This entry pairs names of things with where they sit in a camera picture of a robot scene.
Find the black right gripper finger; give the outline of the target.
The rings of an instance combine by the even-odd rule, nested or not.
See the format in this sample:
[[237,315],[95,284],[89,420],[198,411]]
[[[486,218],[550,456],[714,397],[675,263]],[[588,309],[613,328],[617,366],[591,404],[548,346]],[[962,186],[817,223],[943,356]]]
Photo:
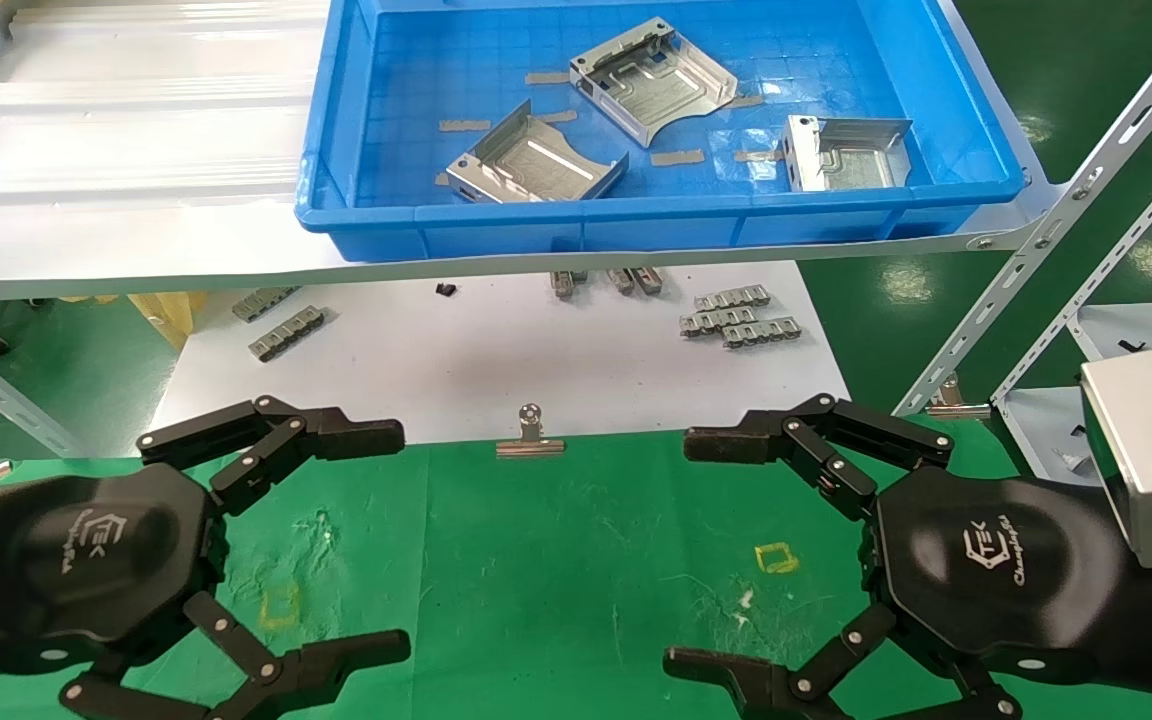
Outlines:
[[878,414],[828,393],[790,410],[748,410],[732,427],[690,427],[684,432],[684,456],[691,462],[782,462],[846,520],[870,521],[879,488],[842,455],[844,448],[914,471],[946,468],[954,442],[914,420]]
[[[900,616],[873,602],[794,670],[767,659],[700,647],[670,646],[664,670],[673,679],[718,685],[730,694],[741,719],[849,719],[831,694],[900,628]],[[977,661],[950,665],[960,700],[905,711],[896,719],[1021,719],[1018,700]]]

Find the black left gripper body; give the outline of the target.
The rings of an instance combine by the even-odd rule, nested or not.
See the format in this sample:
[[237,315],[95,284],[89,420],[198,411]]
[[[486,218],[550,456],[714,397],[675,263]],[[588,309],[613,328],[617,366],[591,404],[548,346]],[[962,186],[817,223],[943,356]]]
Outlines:
[[223,579],[223,535],[206,488],[168,465],[0,486],[0,674],[156,661]]

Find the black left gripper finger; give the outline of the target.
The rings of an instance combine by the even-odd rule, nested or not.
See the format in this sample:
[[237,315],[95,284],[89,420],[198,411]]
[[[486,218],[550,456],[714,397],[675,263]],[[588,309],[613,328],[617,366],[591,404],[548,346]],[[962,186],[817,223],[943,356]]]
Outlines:
[[279,397],[221,407],[137,441],[143,464],[179,471],[229,457],[209,480],[217,515],[238,516],[310,460],[338,461],[397,454],[406,446],[401,420],[351,420],[339,407],[302,409]]
[[109,653],[65,687],[61,706],[82,719],[279,719],[329,705],[356,670],[403,662],[412,651],[410,634],[392,629],[308,643],[273,655],[207,592],[189,597],[182,612],[244,674],[228,698],[209,707],[124,687],[131,662]]

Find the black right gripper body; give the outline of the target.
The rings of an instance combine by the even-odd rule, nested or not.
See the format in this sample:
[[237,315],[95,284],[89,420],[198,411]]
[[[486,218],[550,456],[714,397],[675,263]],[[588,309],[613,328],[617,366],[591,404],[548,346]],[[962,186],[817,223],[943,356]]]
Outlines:
[[893,642],[925,669],[1129,679],[1134,559],[1102,488],[923,468],[882,488],[872,511],[874,594],[896,616]]

